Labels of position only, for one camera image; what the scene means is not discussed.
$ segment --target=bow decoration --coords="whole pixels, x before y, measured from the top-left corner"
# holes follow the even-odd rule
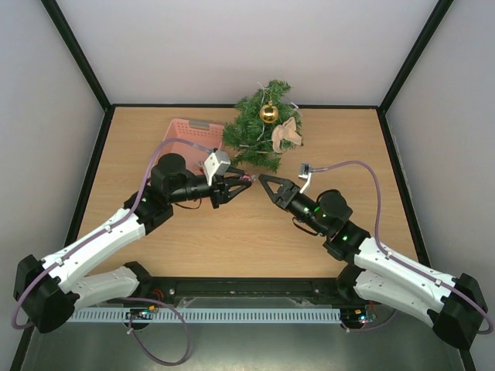
[[[297,134],[295,125],[295,118],[291,117],[286,122],[281,125],[277,125],[273,132],[271,133],[271,140],[273,141],[273,151],[276,153],[282,153],[280,149],[280,144],[282,139],[290,141],[295,145],[301,145],[302,138],[301,135]]]

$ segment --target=small artificial christmas tree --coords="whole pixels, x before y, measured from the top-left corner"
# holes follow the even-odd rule
[[[282,98],[290,90],[291,87],[285,81],[272,80],[267,87],[258,89],[251,98],[244,97],[236,104],[235,107],[240,111],[239,116],[234,122],[227,123],[223,135],[223,143],[238,150],[231,162],[232,166],[249,163],[277,172],[281,155],[277,151],[283,153],[300,144],[299,112],[296,107],[282,103]],[[299,137],[299,143],[298,140],[292,141],[290,136],[282,134],[282,124],[283,127],[287,126],[289,120],[295,122],[295,127],[293,130],[285,130],[292,130],[292,138]]]

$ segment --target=pine branch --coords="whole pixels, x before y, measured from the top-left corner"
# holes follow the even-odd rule
[[[294,107],[282,103],[282,98],[291,87],[285,81],[272,80],[265,89],[258,89],[251,98],[244,97],[237,104],[240,111],[234,122],[227,123],[223,142],[226,146],[237,149],[239,154],[232,165],[242,162],[262,166],[276,172],[280,166],[280,155],[273,152],[271,133],[278,124],[294,117],[297,131],[301,128],[301,118]],[[259,117],[260,109],[269,101],[278,108],[278,120],[274,124],[265,124]],[[293,149],[290,141],[282,141],[283,151]]]

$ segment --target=gray floor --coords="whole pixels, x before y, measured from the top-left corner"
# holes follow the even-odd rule
[[[399,315],[386,328],[346,334],[338,325],[191,325],[193,354],[177,370],[463,370],[459,353],[430,328]],[[139,336],[164,360],[182,355],[181,325],[151,324]],[[23,370],[157,370],[120,324],[70,324],[35,333]]]

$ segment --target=black frame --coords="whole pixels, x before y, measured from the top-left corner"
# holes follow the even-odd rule
[[[66,43],[67,48],[73,55],[77,65],[80,67],[81,73],[86,78],[90,88],[94,92],[95,97],[98,99],[101,107],[103,108],[105,115],[101,123],[100,132],[97,136],[97,141],[94,146],[93,154],[90,159],[90,164],[87,169],[86,176],[84,178],[84,183],[80,192],[79,199],[77,200],[76,209],[73,215],[73,219],[70,224],[69,231],[67,233],[66,245],[74,242],[80,230],[80,225],[82,223],[84,213],[86,210],[87,202],[90,196],[90,192],[93,186],[94,178],[96,176],[97,167],[99,165],[101,154],[104,149],[108,131],[110,129],[111,121],[114,115],[116,107],[215,107],[215,108],[225,108],[233,107],[233,104],[111,104],[108,100],[103,88],[101,87],[93,69],[91,68],[83,50],[81,49],[75,35],[73,34],[70,26],[65,19],[60,7],[56,3],[56,0],[40,0],[45,6],[53,24],[58,29],[63,41]],[[377,116],[381,125],[381,130],[384,136],[384,141],[387,146],[387,152],[391,160],[392,169],[394,171],[395,180],[398,185],[399,194],[401,201],[405,210],[405,215],[408,221],[409,229],[411,231],[411,236],[413,243],[415,245],[416,254],[418,255],[418,261],[421,264],[430,266],[430,261],[428,254],[425,249],[425,244],[422,239],[421,230],[419,229],[418,221],[416,219],[414,207],[412,205],[411,197],[408,192],[408,187],[406,185],[405,177],[402,171],[401,163],[398,159],[398,153],[394,145],[393,138],[391,136],[390,128],[387,123],[386,113],[394,99],[398,95],[400,89],[407,80],[410,72],[413,70],[415,64],[419,60],[425,47],[428,45],[429,40],[432,38],[435,30],[438,28],[443,17],[449,10],[450,5],[453,0],[438,0],[435,8],[433,9],[431,15],[429,16],[425,26],[423,27],[421,33],[416,39],[410,53],[408,54],[406,60],[404,61],[398,75],[395,77],[394,82],[389,88],[387,94],[385,95],[381,105],[377,106],[346,106],[346,105],[301,105],[301,108],[327,108],[327,109],[373,109],[377,112]],[[258,286],[258,284],[274,284],[277,287],[278,292],[303,290],[309,298],[317,299],[315,296],[315,291],[319,292],[319,287],[322,284],[329,284],[330,287],[334,284],[334,278],[321,279],[321,278],[301,278],[301,279],[263,279],[263,278],[178,278],[178,277],[157,277],[156,280],[165,285],[174,285],[174,288],[180,287],[187,288],[182,289],[185,294],[201,294],[208,293],[211,294],[212,291],[217,291],[223,293],[226,290],[225,284],[234,284],[237,291],[243,291],[244,293],[248,291],[249,285]],[[342,308],[345,307],[343,302],[338,302],[337,299],[334,302],[335,305],[339,305]],[[15,354],[14,360],[12,362],[11,371],[18,371],[22,367],[22,363],[26,356],[26,352],[29,346],[29,341],[32,335],[32,328],[26,329],[23,334],[17,353]],[[464,367],[467,371],[475,371],[475,366],[473,359],[469,351],[460,351],[461,358],[463,360]]]

